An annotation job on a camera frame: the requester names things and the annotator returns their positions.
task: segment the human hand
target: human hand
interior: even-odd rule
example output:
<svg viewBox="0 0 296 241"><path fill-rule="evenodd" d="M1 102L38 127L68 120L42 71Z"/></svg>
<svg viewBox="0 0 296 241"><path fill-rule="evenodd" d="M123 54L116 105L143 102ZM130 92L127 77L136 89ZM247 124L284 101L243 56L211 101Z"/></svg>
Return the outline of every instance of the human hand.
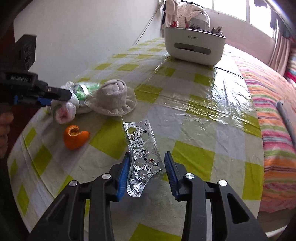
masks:
<svg viewBox="0 0 296 241"><path fill-rule="evenodd" d="M9 124L13 120L13 114L7 104L0 104L0 158L5 156L7 151L7 134L10 131Z"/></svg>

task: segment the table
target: table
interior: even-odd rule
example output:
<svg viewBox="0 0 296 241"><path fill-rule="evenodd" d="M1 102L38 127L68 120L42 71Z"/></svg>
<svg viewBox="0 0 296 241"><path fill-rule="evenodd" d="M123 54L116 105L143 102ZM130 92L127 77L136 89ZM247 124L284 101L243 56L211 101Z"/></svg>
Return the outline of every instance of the table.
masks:
<svg viewBox="0 0 296 241"><path fill-rule="evenodd" d="M227 54L210 69L174 59L158 38L93 65L75 81L122 79L138 104L125 122L148 118L160 155L203 180L225 179L257 216L263 187L263 145L255 107L235 62ZM90 132L89 142L70 151L63 143L67 125L41 108L18 138L8 158L16 204L29 231L58 193L76 179L93 181L120 163L127 149L122 120L95 112L71 124ZM115 240L180 240L185 202L171 195L167 177L151 179L141 197L127 194L111 203ZM87 240L89 202L85 210Z"/></svg>

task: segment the colorful blanket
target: colorful blanket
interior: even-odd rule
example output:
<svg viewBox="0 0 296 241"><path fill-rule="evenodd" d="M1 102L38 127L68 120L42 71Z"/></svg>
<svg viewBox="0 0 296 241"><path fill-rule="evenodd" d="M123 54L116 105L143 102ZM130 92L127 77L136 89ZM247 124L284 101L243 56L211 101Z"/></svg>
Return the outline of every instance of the colorful blanket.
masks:
<svg viewBox="0 0 296 241"><path fill-rule="evenodd" d="M284 77L296 83L296 48L291 48Z"/></svg>
<svg viewBox="0 0 296 241"><path fill-rule="evenodd" d="M234 47L229 51L245 79L261 128L264 186L260 211L292 209L296 206L296 153L276 102L288 101L296 109L296 90L255 57Z"/></svg>

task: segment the plastic bag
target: plastic bag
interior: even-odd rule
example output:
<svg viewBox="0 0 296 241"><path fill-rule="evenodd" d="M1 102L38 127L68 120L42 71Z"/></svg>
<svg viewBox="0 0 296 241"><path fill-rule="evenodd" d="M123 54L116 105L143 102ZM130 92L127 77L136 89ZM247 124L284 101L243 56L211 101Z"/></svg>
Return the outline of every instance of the plastic bag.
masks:
<svg viewBox="0 0 296 241"><path fill-rule="evenodd" d="M77 109L77 114L87 113L92 111L86 105L87 97L91 96L92 93L100 88L99 83L88 83L80 82L73 86L73 93L77 96L79 100L79 108Z"/></svg>
<svg viewBox="0 0 296 241"><path fill-rule="evenodd" d="M76 106L71 102L57 104L52 111L54 120L60 125L72 121L76 115Z"/></svg>

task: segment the white storage box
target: white storage box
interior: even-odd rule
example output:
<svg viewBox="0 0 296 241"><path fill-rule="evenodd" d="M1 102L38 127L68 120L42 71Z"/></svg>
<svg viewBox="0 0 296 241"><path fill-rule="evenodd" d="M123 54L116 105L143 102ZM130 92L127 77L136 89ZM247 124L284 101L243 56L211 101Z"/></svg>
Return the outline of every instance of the white storage box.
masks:
<svg viewBox="0 0 296 241"><path fill-rule="evenodd" d="M188 28L167 27L164 35L165 47L171 56L205 65L220 61L226 39L205 30Z"/></svg>

